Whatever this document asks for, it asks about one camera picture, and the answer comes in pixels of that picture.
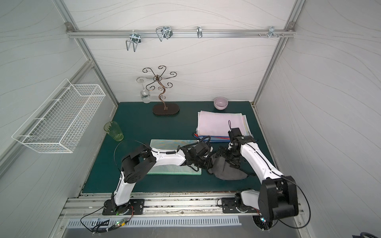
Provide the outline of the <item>green mesh document bag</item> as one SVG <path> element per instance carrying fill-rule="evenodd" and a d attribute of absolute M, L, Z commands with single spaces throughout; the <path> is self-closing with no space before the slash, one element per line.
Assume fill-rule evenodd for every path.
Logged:
<path fill-rule="evenodd" d="M 197 140 L 152 139 L 150 142 L 150 147 L 163 150 L 175 150 L 178 146 L 184 146 L 195 142 L 197 142 Z M 192 166 L 191 169 L 188 166 L 162 165 L 153 167 L 147 174 L 201 176 L 201 173 L 201 169 L 197 170 L 197 167 L 195 166 Z"/>

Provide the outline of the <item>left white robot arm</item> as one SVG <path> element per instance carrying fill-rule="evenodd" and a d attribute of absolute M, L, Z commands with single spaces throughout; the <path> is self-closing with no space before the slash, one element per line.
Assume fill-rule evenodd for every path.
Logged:
<path fill-rule="evenodd" d="M 211 144 L 198 141 L 175 150 L 161 150 L 142 145 L 122 160 L 121 175 L 116 190 L 113 192 L 113 206 L 126 205 L 136 183 L 148 172 L 158 166 L 191 166 L 208 170 L 212 166 Z"/>

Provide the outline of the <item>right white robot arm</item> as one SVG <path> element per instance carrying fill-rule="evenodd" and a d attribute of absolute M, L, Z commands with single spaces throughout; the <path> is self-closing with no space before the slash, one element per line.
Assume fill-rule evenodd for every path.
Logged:
<path fill-rule="evenodd" d="M 231 150 L 219 148 L 212 156 L 210 173 L 221 180 L 241 180 L 248 173 L 235 168 L 231 162 L 245 159 L 261 182 L 260 190 L 239 191 L 233 198 L 222 199 L 223 213 L 258 212 L 266 222 L 298 216 L 297 186 L 291 176 L 284 176 L 261 152 L 257 143 L 249 142 L 240 147 L 239 156 Z"/>

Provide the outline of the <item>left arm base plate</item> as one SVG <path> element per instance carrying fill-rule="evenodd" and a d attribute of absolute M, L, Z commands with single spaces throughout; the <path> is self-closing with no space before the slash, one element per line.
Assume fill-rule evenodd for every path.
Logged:
<path fill-rule="evenodd" d="M 104 203 L 102 215 L 141 215 L 143 213 L 144 202 L 144 199 L 130 199 L 128 203 L 117 206 L 114 199 L 109 199 Z"/>

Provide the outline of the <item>grey microfibre cloth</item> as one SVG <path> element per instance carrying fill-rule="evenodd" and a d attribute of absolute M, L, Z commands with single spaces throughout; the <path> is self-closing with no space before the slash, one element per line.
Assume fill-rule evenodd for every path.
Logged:
<path fill-rule="evenodd" d="M 221 180 L 243 180 L 250 176 L 256 176 L 256 174 L 249 174 L 241 169 L 231 167 L 231 165 L 222 156 L 212 155 L 211 164 L 212 167 L 208 169 L 208 172 Z"/>

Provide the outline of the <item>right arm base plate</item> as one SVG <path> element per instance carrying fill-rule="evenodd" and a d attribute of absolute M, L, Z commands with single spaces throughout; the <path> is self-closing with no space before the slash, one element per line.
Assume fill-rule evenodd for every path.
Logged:
<path fill-rule="evenodd" d="M 224 214 L 257 213 L 257 210 L 255 208 L 244 205 L 240 198 L 225 197 L 221 198 L 220 201 L 220 206 Z"/>

